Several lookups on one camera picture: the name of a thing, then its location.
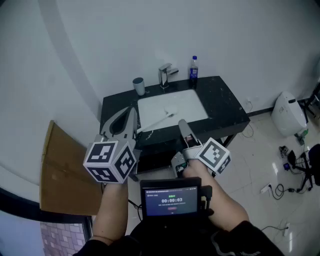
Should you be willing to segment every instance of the forearm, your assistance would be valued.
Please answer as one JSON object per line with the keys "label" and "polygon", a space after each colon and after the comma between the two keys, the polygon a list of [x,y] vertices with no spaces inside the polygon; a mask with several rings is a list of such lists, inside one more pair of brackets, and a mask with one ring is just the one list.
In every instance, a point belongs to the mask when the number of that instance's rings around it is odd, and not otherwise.
{"label": "forearm", "polygon": [[128,222],[128,183],[108,183],[93,223],[92,239],[107,245],[123,237]]}
{"label": "forearm", "polygon": [[246,210],[234,201],[221,188],[218,182],[209,174],[207,167],[198,160],[190,160],[190,167],[183,171],[185,177],[198,176],[201,178],[201,185],[212,187],[212,198],[210,208],[214,214],[209,217],[211,222],[226,231],[231,231],[242,221],[249,221]]}

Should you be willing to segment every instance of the display screen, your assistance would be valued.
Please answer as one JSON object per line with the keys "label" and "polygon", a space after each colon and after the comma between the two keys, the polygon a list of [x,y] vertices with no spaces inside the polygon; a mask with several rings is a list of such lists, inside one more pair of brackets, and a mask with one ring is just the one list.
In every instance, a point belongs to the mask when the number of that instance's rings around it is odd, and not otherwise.
{"label": "display screen", "polygon": [[147,216],[195,213],[198,207],[198,190],[196,186],[146,190],[145,206]]}

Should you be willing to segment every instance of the faucet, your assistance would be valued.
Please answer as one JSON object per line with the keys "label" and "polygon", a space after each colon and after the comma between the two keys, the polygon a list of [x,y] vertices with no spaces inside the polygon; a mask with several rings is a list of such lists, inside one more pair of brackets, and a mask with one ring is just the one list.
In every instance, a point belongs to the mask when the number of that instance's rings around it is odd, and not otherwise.
{"label": "faucet", "polygon": [[167,63],[159,67],[159,83],[162,89],[169,87],[168,75],[173,75],[179,72],[179,69],[177,68],[168,69],[171,65],[171,63]]}

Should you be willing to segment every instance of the cup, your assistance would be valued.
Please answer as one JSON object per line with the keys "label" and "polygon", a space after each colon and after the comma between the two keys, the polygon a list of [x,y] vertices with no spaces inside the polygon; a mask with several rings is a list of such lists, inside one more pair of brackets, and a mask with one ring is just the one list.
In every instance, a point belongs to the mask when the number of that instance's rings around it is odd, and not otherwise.
{"label": "cup", "polygon": [[136,93],[140,96],[145,94],[145,81],[142,77],[137,77],[132,81]]}

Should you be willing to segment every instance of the person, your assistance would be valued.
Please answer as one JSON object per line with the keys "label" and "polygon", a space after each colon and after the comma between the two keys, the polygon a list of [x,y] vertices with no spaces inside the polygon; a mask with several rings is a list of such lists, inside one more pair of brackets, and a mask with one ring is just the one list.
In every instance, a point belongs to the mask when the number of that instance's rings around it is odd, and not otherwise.
{"label": "person", "polygon": [[142,220],[130,235],[125,236],[128,184],[109,183],[93,223],[93,237],[75,255],[283,255],[249,222],[246,210],[227,195],[202,162],[190,160],[183,176],[200,177],[202,186],[212,186],[209,207],[214,214],[204,217],[201,226],[190,220],[178,228],[165,230],[156,223]]}

